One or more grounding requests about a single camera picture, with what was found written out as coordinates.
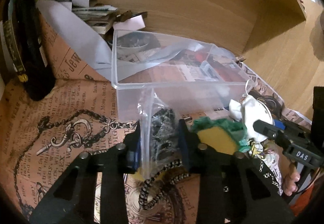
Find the person's right hand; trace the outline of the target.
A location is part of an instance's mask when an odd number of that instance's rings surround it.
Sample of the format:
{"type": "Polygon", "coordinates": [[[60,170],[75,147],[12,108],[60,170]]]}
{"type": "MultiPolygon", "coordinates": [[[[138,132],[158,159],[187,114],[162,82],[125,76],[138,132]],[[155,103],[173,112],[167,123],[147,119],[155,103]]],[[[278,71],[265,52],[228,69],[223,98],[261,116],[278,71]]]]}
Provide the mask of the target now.
{"type": "Polygon", "coordinates": [[[287,196],[291,196],[298,190],[297,183],[300,180],[300,173],[297,171],[296,166],[291,163],[289,165],[289,172],[285,176],[283,181],[283,193],[287,196]]]}

